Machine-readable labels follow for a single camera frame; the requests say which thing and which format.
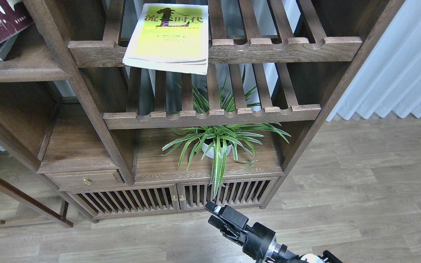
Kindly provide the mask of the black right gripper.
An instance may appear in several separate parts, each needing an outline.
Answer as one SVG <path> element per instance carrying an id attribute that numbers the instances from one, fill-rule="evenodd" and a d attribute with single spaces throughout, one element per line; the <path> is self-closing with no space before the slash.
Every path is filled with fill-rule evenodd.
<path id="1" fill-rule="evenodd" d="M 224 237 L 242 247 L 242 251 L 256 261 L 273 261 L 275 232 L 260 223 L 247 225 L 248 217 L 226 205 L 213 201 L 205 204 L 205 210 L 212 213 L 208 223 L 219 229 Z"/>

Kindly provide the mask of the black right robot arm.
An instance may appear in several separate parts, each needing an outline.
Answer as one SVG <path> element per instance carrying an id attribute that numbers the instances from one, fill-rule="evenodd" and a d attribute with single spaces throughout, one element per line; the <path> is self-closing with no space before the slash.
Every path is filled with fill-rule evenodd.
<path id="1" fill-rule="evenodd" d="M 224 207 L 209 201 L 205 209 L 213 215 L 208 223 L 215 226 L 224 237 L 242 247 L 243 253 L 256 263 L 340 263 L 330 251 L 325 250 L 322 256 L 304 254 L 299 256 L 288 250 L 284 244 L 276 241 L 275 231 L 256 222 L 248 226 L 248 217 L 239 213 L 229 205 Z"/>

